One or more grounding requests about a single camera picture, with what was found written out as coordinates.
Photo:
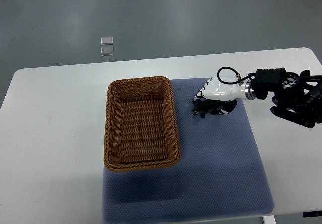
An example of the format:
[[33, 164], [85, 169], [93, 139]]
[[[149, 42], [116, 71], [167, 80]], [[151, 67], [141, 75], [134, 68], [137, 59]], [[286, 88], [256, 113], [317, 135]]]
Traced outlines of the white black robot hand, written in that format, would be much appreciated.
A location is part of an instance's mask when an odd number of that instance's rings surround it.
[[210, 78], [195, 95], [192, 103], [207, 99], [223, 101], [218, 115], [226, 115], [235, 109], [238, 99], [253, 100], [254, 98], [255, 93], [251, 88], [250, 80], [243, 80], [240, 83], [229, 85], [222, 83], [218, 78]]

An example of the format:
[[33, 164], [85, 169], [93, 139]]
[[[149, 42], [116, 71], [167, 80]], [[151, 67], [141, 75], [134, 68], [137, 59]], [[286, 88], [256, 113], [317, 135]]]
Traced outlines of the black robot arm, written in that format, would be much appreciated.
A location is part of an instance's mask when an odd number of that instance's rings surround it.
[[321, 123], [321, 75], [311, 75], [309, 70], [296, 74], [284, 68], [258, 69], [251, 88], [260, 100], [274, 93], [270, 111], [275, 116], [307, 128]]

